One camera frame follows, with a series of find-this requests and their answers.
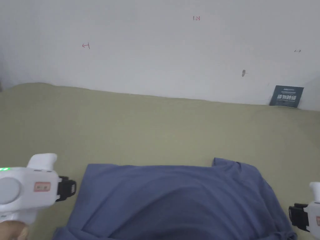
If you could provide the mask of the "person's left hand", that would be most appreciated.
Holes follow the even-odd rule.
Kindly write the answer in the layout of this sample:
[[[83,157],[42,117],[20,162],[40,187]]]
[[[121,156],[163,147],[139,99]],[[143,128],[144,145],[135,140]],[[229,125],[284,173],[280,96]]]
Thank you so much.
[[[19,221],[4,221],[0,223],[1,240],[27,240],[29,226]]]

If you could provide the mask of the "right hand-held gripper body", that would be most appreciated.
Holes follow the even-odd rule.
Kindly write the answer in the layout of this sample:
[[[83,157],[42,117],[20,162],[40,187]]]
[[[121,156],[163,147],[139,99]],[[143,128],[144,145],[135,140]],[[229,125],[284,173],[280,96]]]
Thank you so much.
[[[295,203],[288,208],[289,218],[293,226],[309,232],[320,232],[320,183],[311,182],[314,201],[309,204]]]

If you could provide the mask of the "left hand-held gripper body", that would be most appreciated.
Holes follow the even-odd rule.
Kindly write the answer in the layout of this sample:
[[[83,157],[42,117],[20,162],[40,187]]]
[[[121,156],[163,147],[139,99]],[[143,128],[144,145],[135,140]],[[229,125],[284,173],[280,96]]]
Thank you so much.
[[[76,182],[54,171],[57,155],[32,156],[26,167],[0,169],[0,221],[35,222],[40,210],[76,194]]]

